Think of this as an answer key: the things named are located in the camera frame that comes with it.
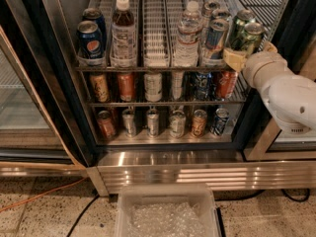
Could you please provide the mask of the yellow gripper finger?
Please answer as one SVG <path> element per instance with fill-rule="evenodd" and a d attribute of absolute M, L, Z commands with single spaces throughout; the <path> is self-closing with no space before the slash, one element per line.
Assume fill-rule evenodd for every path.
<path fill-rule="evenodd" d="M 263 51 L 277 52 L 277 48 L 270 41 L 266 40 L 263 45 Z"/>
<path fill-rule="evenodd" d="M 245 51 L 237 51 L 225 47 L 223 49 L 223 59 L 230 68 L 241 72 L 247 60 L 247 53 Z"/>

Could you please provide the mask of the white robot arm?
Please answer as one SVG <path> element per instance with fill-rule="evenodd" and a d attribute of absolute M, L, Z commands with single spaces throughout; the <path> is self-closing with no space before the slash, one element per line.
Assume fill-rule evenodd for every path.
<path fill-rule="evenodd" d="M 302 134 L 316 129 L 316 83 L 294 74 L 271 42 L 253 54 L 225 47 L 223 59 L 259 92 L 281 130 Z"/>

